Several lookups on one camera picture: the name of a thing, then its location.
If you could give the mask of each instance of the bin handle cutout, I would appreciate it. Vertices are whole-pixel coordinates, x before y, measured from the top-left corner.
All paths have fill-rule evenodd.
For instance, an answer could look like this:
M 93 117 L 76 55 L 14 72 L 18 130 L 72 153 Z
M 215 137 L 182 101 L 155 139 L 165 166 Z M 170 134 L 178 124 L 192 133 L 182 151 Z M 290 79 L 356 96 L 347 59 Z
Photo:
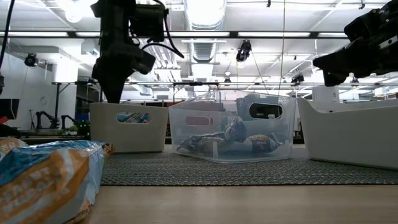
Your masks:
M 149 124 L 151 116 L 149 113 L 119 112 L 116 114 L 116 121 L 122 124 Z
M 186 116 L 185 124 L 191 126 L 210 126 L 214 124 L 214 119 L 204 116 Z
M 249 114 L 254 119 L 280 119 L 282 113 L 281 105 L 252 103 L 249 107 Z

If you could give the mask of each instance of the blue and orange bag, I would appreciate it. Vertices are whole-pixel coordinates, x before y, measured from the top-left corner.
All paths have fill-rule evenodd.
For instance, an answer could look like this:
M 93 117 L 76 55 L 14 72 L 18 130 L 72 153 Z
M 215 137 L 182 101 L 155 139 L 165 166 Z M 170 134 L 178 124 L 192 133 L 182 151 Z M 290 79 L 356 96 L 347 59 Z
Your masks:
M 96 141 L 20 145 L 17 139 L 0 141 L 6 153 L 0 157 L 0 223 L 76 223 L 86 217 L 113 147 Z

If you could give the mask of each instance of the gray mat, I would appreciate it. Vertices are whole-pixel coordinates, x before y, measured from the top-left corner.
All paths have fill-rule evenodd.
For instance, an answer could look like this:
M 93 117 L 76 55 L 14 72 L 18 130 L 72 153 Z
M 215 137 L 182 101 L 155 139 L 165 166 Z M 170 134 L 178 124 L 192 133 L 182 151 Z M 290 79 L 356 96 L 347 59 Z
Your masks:
M 102 185 L 236 186 L 398 184 L 398 171 L 307 159 L 304 149 L 282 161 L 219 164 L 171 152 L 108 158 Z

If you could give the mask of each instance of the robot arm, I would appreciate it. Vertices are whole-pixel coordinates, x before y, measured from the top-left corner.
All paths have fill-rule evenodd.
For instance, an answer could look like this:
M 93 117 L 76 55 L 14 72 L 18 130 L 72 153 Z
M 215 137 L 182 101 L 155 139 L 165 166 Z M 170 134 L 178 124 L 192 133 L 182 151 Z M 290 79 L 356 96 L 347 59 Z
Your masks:
M 55 119 L 53 116 L 49 115 L 47 112 L 40 111 L 40 112 L 36 112 L 36 117 L 37 117 L 36 129 L 43 129 L 43 127 L 42 127 L 42 115 L 46 116 L 50 120 L 50 122 L 51 122 L 51 125 L 49 127 L 50 129 L 57 129 L 58 128 L 58 122 L 59 122 L 58 118 Z
M 356 18 L 344 33 L 351 43 L 313 61 L 326 86 L 343 83 L 351 72 L 364 78 L 398 71 L 398 0 Z
M 143 51 L 145 46 L 140 49 L 139 44 L 133 41 L 135 36 L 150 37 L 148 43 L 164 41 L 163 22 L 169 10 L 159 0 L 154 1 L 160 4 L 136 4 L 135 0 L 98 0 L 91 6 L 95 17 L 101 18 L 100 57 L 93 68 L 92 77 L 98 80 L 110 103 L 120 102 L 124 83 L 134 71 L 148 74 L 154 66 L 155 57 Z
M 73 122 L 73 124 L 76 124 L 76 120 L 73 119 L 71 116 L 69 116 L 69 115 L 62 115 L 62 116 L 61 116 L 61 120 L 62 120 L 62 127 L 61 127 L 61 129 L 66 129 L 66 128 L 67 128 L 67 127 L 65 127 L 65 120 L 66 120 L 67 118 L 69 118 L 69 119 Z

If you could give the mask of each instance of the table surface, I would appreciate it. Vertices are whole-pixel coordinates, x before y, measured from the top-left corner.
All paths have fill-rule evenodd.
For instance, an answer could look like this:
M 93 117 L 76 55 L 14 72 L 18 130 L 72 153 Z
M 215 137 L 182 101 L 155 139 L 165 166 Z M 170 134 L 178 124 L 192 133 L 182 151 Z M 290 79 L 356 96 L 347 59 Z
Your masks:
M 398 223 L 398 185 L 102 186 L 83 223 Z

